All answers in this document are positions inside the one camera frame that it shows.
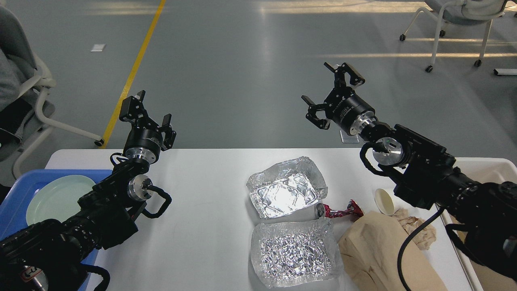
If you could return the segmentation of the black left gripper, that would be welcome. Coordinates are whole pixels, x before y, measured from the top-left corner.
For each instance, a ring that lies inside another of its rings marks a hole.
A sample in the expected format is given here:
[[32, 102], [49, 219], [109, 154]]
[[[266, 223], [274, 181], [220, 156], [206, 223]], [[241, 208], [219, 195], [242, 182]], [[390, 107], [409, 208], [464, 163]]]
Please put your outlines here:
[[161, 127], [156, 127], [156, 122], [144, 108], [145, 94], [146, 91], [141, 90], [122, 101], [119, 120], [132, 126], [122, 156], [127, 159], [139, 158], [153, 164], [159, 160], [161, 152], [173, 147], [176, 131], [170, 125], [172, 114], [166, 114]]

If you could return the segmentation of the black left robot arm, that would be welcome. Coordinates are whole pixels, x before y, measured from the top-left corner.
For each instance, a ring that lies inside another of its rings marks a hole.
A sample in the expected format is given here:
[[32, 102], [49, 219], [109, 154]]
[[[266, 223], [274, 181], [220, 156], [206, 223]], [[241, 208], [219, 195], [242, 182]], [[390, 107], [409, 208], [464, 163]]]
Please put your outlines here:
[[77, 291], [88, 275], [101, 276], [96, 291], [107, 290], [106, 269], [84, 264], [93, 250], [122, 244], [138, 230], [139, 215], [160, 217], [171, 196], [154, 186], [147, 173], [162, 151], [173, 146], [176, 131], [171, 114], [162, 124], [153, 121], [143, 105], [145, 91], [122, 101], [119, 119], [131, 131], [111, 175], [78, 200], [80, 210], [67, 220], [46, 219], [1, 241], [2, 291]]

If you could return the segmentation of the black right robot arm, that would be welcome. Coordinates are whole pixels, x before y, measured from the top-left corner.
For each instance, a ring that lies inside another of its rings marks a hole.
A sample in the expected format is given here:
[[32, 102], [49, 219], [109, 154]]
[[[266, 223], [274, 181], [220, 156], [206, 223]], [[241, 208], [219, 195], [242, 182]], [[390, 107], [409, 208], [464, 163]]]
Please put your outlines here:
[[395, 196], [417, 208], [439, 206], [423, 226], [449, 212], [458, 220], [445, 226], [454, 246], [475, 263], [516, 279], [516, 248], [509, 248], [517, 233], [516, 184], [467, 177], [445, 147], [402, 125], [379, 121], [373, 107], [356, 94], [365, 79], [351, 65], [324, 65], [334, 74], [334, 87], [322, 104], [302, 96], [306, 119], [324, 130], [334, 122], [346, 135], [359, 136], [364, 166], [395, 182]]

